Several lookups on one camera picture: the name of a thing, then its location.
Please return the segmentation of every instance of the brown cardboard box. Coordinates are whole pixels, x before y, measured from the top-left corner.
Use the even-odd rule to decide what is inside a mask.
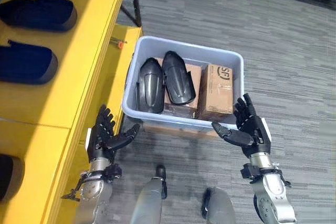
[[[160,65],[162,65],[162,58],[156,58]],[[202,67],[186,64],[185,68],[187,69],[187,72],[191,72],[191,78],[194,83],[194,89],[196,93],[196,97],[194,101],[191,103],[188,103],[186,105],[174,105],[170,102],[169,96],[167,93],[167,90],[165,91],[164,95],[164,111],[163,114],[168,115],[174,115],[174,116],[180,116],[183,118],[194,118],[195,112],[197,110],[198,105],[198,95],[199,95],[199,88],[200,88],[200,82],[201,82],[201,75],[202,75]]]
[[[214,139],[218,139],[218,134],[213,129],[198,131],[194,129],[167,127],[167,126],[147,124],[147,123],[143,123],[143,129],[145,132],[167,134],[170,136],[191,137],[191,138],[196,138],[196,139],[201,138],[201,137],[215,136],[217,138],[214,138]]]
[[[209,64],[201,79],[198,118],[217,121],[233,113],[233,71]]]

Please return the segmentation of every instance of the yellow shelf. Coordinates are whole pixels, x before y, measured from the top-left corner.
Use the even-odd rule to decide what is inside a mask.
[[[79,172],[88,167],[83,143],[86,130],[93,126],[102,103],[111,109],[116,121],[114,130],[116,133],[119,131],[127,70],[142,29],[116,24],[112,35],[127,43],[122,50],[115,45],[108,46],[96,79],[97,85],[92,89],[87,116],[76,117],[74,127],[67,129],[0,121],[0,153],[17,156],[26,164],[19,192],[8,204],[0,205],[1,223],[51,224],[65,223],[64,220],[74,218],[76,203],[60,197],[75,187]],[[81,138],[82,144],[78,144],[80,133],[84,137]]]
[[[81,143],[84,143],[87,128],[94,125],[97,111],[101,104],[105,103],[111,109],[114,115],[113,119],[116,122],[114,131],[118,133],[122,122],[121,102],[127,70],[132,59],[136,41],[141,35],[141,28],[115,25],[112,36],[125,40],[127,43],[124,44],[122,50],[118,49],[115,45],[108,46],[101,72],[99,76],[97,76],[94,89],[92,89],[93,97],[87,106],[86,116],[76,118],[78,121],[78,123],[76,123],[77,126],[73,127],[70,131],[68,143],[60,159],[59,170],[55,178],[55,186],[50,194],[50,201],[46,209],[46,219],[43,223],[58,223],[55,222],[57,218],[59,218],[58,213],[63,215],[61,217],[63,220],[65,218],[73,218],[72,215],[66,216],[66,213],[62,210],[64,209],[63,204],[65,204],[65,207],[69,207],[71,203],[65,202],[67,200],[60,199],[60,196],[69,192],[65,190],[65,188],[75,187],[77,181],[74,180],[76,180],[76,178],[78,179],[78,171],[81,170],[83,166],[87,166],[87,156],[83,155],[82,151],[80,151],[81,154],[78,156],[75,156],[75,153],[76,150],[78,153],[78,146],[83,146],[78,145],[79,140],[82,140]],[[73,213],[74,209],[68,209],[66,212],[69,214]]]
[[[18,193],[0,204],[0,223],[41,223],[69,130],[0,121],[0,132],[0,153],[25,163]]]
[[[90,102],[122,0],[72,1],[78,20],[66,33],[13,28],[0,21],[0,44],[11,39],[45,46],[59,61],[56,76],[45,85],[0,82],[0,104],[5,104],[0,118],[71,128],[78,108],[87,104],[83,99]]]
[[[94,125],[97,111],[102,104],[106,104],[111,109],[113,120],[116,122],[114,131],[119,131],[122,122],[121,103],[125,80],[135,44],[140,36],[142,36],[141,28],[115,25],[112,37],[124,40],[127,43],[124,44],[122,50],[113,44],[108,46],[101,74],[94,90],[95,95],[89,106],[86,121],[81,132],[81,140],[85,140],[87,128]]]

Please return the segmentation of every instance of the plastic storage bin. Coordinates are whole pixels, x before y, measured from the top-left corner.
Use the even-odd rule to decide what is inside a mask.
[[[188,130],[197,130],[199,132],[212,131],[211,122],[209,121],[153,114],[136,110],[136,82],[138,81],[139,70],[142,64],[150,57],[163,58],[164,54],[169,50],[177,52],[178,55],[184,59],[185,63],[201,66],[203,70],[209,63],[232,68],[234,101],[244,94],[244,61],[240,54],[174,40],[143,36],[138,40],[135,47],[122,101],[122,110],[126,115],[141,119],[146,124],[178,127]],[[237,128],[234,115],[224,118],[221,123],[230,129]]]

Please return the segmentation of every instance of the gray carpet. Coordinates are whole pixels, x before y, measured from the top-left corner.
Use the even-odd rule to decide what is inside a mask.
[[[131,0],[124,0],[130,10]],[[299,223],[336,223],[335,11],[296,0],[140,0],[145,35],[240,53],[245,91],[272,133]],[[120,23],[127,23],[123,14]],[[124,128],[131,123],[126,119]],[[141,132],[117,157],[112,223],[129,223],[142,186],[156,164],[167,168],[162,224],[205,223],[206,187],[231,196],[237,223],[261,223],[241,150],[217,137],[192,139]]]

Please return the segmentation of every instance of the printed logo on box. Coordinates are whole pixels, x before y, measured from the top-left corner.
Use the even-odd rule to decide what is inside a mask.
[[[223,80],[229,80],[230,79],[230,70],[228,68],[218,67],[217,68],[217,74]]]

